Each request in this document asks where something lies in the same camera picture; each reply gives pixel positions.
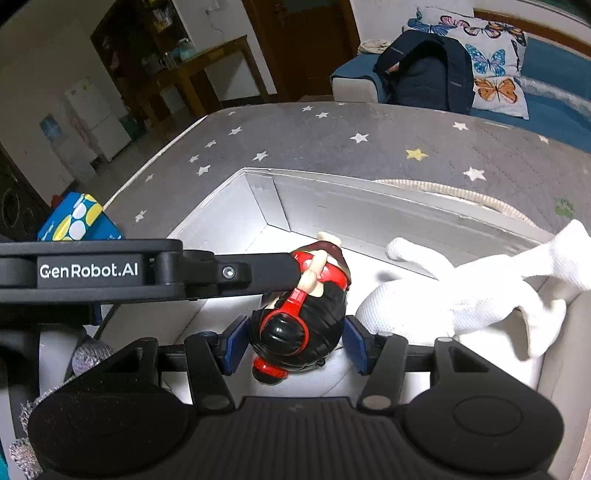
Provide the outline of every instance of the sofa backrest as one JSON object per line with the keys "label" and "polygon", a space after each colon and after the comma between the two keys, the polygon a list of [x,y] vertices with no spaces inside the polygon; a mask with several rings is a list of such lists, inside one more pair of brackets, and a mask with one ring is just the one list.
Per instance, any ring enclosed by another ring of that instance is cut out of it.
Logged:
{"label": "sofa backrest", "polygon": [[591,59],[553,43],[530,37],[521,74],[591,100]]}

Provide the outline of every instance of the green paw print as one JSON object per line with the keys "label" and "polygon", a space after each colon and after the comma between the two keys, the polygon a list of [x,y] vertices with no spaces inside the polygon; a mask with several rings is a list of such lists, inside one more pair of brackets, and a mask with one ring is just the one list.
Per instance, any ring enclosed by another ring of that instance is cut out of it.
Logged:
{"label": "green paw print", "polygon": [[556,215],[561,217],[574,217],[574,207],[567,199],[556,199],[556,207],[554,208]]}

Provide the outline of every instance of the white stuffed toy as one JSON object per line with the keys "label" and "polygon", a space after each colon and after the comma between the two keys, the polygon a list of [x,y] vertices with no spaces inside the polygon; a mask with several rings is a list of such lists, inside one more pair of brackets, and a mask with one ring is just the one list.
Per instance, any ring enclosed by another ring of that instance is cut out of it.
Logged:
{"label": "white stuffed toy", "polygon": [[[536,358],[558,337],[570,292],[591,290],[591,238],[578,220],[531,250],[456,268],[435,250],[403,238],[388,244],[387,256],[411,262],[434,278],[386,282],[363,301],[356,316],[371,333],[397,333],[413,345],[433,345],[437,337],[483,329],[519,308],[527,327],[528,354]],[[547,282],[538,293],[524,281],[537,275],[558,280]]]}

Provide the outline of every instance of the white wall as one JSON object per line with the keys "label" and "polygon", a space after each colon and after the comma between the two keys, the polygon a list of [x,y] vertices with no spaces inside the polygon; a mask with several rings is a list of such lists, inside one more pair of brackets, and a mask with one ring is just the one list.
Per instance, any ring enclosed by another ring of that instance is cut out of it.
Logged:
{"label": "white wall", "polygon": [[90,34],[77,21],[0,68],[0,142],[46,202],[60,194],[72,177],[51,150],[39,122],[51,113],[64,132],[71,132],[59,96],[85,77],[91,78],[117,116],[126,114]]}
{"label": "white wall", "polygon": [[[271,73],[242,0],[218,0],[220,10],[207,15],[205,9],[211,3],[213,0],[174,0],[178,14],[197,51],[247,35],[267,91],[276,93]],[[248,66],[239,53],[211,65],[206,69],[206,73],[220,100],[259,95]]]}
{"label": "white wall", "polygon": [[350,0],[361,40],[394,40],[402,26],[415,16],[416,5],[432,5],[462,13],[474,8],[521,17],[547,25],[591,44],[591,25],[536,0]]}

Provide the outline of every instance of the white refrigerator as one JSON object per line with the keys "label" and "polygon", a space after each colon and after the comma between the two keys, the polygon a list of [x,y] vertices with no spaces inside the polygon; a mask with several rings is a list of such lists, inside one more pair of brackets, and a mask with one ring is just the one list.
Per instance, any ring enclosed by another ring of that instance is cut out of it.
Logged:
{"label": "white refrigerator", "polygon": [[131,138],[111,111],[111,107],[89,79],[66,91],[66,108],[87,144],[111,161]]}

